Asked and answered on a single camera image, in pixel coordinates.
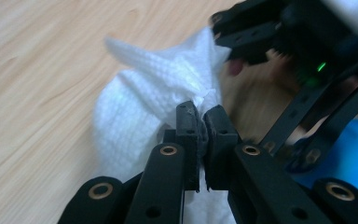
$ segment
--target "green led light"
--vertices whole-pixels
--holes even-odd
[[[318,66],[318,72],[321,72],[322,69],[324,69],[325,66],[326,66],[326,63],[321,63],[321,64],[319,64],[319,66]]]

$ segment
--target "white cloth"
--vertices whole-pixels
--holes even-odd
[[[99,175],[127,181],[145,168],[157,133],[175,127],[175,108],[191,100],[202,116],[221,104],[218,73],[229,49],[214,44],[210,28],[184,43],[161,51],[147,51],[106,38],[109,51],[133,69],[119,72],[102,91],[94,109],[94,140],[101,158]],[[189,200],[185,223],[233,222],[227,194],[201,193]]]

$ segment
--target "wooden floor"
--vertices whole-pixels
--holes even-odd
[[[165,49],[235,2],[0,1],[0,223],[56,223],[98,166],[91,111],[124,68],[106,35]],[[291,98],[269,79],[273,64],[222,73],[224,106],[242,137],[263,136]]]

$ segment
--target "wood grain surface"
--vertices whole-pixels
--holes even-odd
[[[0,1],[0,223],[56,223],[94,174],[92,109],[124,68],[105,36],[165,49],[236,2]],[[269,79],[274,63],[222,72],[224,106],[242,137],[262,137],[291,99]]]

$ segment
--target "blue object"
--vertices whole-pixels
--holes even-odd
[[[296,182],[308,188],[323,177],[341,179],[358,188],[358,119],[347,125],[320,166],[309,173],[293,175]]]

